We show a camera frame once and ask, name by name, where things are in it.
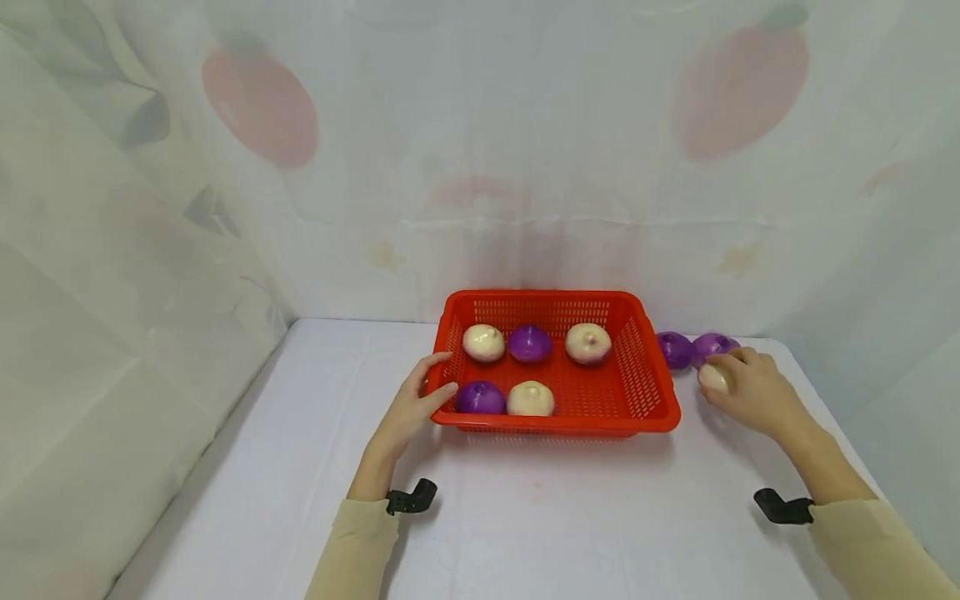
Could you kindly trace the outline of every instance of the hand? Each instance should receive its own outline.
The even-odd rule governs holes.
[[[819,429],[769,354],[736,348],[707,358],[727,379],[729,394],[702,388],[707,402],[780,445]]]
[[[457,392],[457,384],[447,383],[433,394],[420,397],[423,380],[434,365],[450,359],[451,352],[438,352],[421,359],[406,378],[387,414],[376,428],[368,448],[399,459],[413,437],[430,420],[438,408]]]

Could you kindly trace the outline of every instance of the purple onion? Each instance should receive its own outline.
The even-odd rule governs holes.
[[[507,398],[490,381],[470,381],[457,393],[457,412],[502,415],[507,412]]]
[[[549,356],[552,349],[550,336],[535,325],[518,327],[507,340],[507,350],[521,363],[538,363]]]
[[[693,348],[696,350],[693,363],[700,367],[711,354],[726,354],[734,348],[740,348],[740,344],[722,333],[705,333],[693,341]]]
[[[661,331],[657,334],[657,341],[660,342],[660,351],[663,352],[668,369],[679,371],[693,364],[697,350],[693,347],[693,342],[682,333]]]

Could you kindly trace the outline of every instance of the tabletop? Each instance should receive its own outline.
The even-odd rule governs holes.
[[[300,320],[265,366],[109,600],[300,600],[370,434],[436,326]],[[790,351],[772,354],[852,451]],[[466,434],[428,426],[395,487],[439,486],[405,516],[384,597],[843,598],[803,527],[767,522],[753,493],[804,495],[775,444],[675,376],[671,434],[623,441]]]

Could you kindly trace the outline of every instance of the right hand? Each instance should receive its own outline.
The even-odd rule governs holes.
[[[730,392],[708,388],[700,392],[734,420],[781,445],[819,427],[769,354],[736,348],[729,354],[709,356],[707,363],[726,377]]]

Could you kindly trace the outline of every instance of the pink fruit pattern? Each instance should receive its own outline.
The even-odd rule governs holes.
[[[690,158],[743,150],[783,120],[810,64],[800,29],[805,20],[800,5],[781,5],[694,56],[679,79],[673,112],[674,134]]]
[[[284,169],[317,153],[317,112],[300,80],[266,52],[213,51],[201,72],[220,121],[247,148]]]

